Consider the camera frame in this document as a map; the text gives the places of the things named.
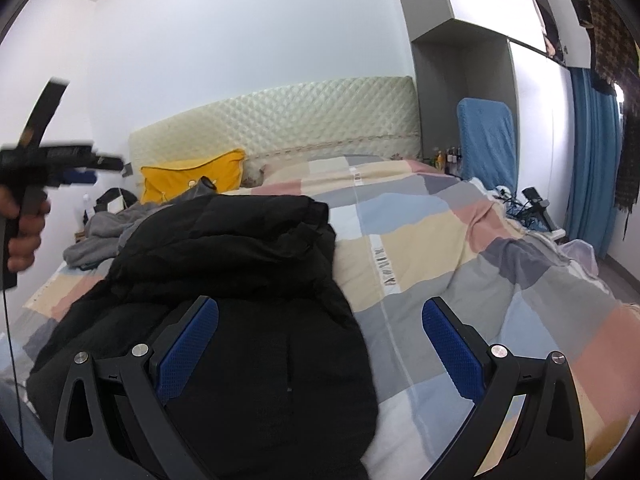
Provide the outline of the person's left hand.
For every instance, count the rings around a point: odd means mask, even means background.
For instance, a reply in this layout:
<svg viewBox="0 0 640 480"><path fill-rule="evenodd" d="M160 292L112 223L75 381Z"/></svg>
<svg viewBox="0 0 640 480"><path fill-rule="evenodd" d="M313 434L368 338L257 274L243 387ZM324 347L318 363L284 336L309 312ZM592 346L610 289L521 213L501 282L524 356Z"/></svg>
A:
<svg viewBox="0 0 640 480"><path fill-rule="evenodd" d="M17 232L2 243L3 262L11 273L29 269L41 245L41 233L51 204L45 192L39 191L37 198L37 208L33 212L23 212L11 190L5 185L1 187L1 218L17 222Z"/></svg>

